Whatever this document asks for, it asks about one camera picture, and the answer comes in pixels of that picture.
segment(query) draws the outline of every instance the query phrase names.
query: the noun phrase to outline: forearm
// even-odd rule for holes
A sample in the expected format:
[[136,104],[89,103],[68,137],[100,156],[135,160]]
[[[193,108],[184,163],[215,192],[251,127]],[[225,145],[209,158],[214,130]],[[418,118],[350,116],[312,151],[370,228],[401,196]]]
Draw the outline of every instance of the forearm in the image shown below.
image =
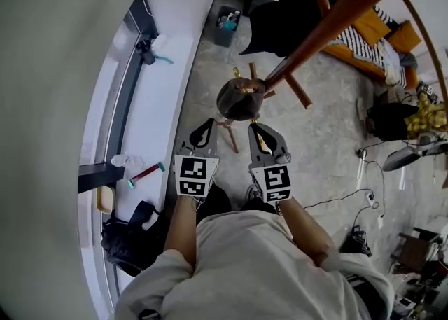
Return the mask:
[[180,195],[177,198],[169,226],[165,250],[176,249],[194,268],[196,264],[196,211],[194,199]]
[[335,246],[330,235],[294,198],[282,200],[279,207],[297,247],[319,266],[328,248]]

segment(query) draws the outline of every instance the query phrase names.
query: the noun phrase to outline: yellow plaid shirt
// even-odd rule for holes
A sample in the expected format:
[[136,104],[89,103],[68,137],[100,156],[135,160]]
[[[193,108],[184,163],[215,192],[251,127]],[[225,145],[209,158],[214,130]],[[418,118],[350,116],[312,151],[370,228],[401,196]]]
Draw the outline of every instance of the yellow plaid shirt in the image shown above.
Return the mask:
[[416,139],[419,133],[428,130],[448,131],[447,114],[444,104],[431,104],[425,92],[419,95],[419,111],[405,118],[405,122],[407,125],[408,139]]

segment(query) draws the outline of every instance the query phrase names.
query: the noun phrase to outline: sleeve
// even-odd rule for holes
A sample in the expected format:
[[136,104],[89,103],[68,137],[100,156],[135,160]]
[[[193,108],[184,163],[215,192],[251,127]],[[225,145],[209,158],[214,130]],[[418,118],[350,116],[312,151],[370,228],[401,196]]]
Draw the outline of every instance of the sleeve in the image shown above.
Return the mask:
[[192,266],[179,251],[165,251],[122,292],[115,320],[159,319],[164,297],[192,274]]
[[387,320],[392,313],[395,298],[392,284],[378,272],[364,254],[340,254],[336,249],[328,252],[321,268],[338,271],[361,299],[372,320]]

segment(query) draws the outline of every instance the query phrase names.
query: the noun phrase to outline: white cable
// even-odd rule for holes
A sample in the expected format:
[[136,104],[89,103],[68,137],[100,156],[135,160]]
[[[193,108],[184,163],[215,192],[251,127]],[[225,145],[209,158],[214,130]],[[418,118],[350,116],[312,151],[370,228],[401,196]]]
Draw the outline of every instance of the white cable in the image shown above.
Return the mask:
[[143,0],[143,5],[145,6],[146,12],[154,18],[154,15],[151,14],[151,13],[149,12],[148,8],[146,7],[146,2],[145,2],[145,0]]

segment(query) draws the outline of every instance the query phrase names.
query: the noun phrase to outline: black backpack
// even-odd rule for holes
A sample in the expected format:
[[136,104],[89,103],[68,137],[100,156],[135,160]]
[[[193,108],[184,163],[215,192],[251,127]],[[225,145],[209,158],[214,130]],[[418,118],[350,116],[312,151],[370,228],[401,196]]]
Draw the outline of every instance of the black backpack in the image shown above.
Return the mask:
[[[154,212],[159,218],[148,230],[143,230],[141,225]],[[108,262],[135,277],[150,267],[163,252],[168,228],[169,219],[160,215],[152,204],[141,201],[129,222],[112,216],[103,223],[101,246],[106,251]]]

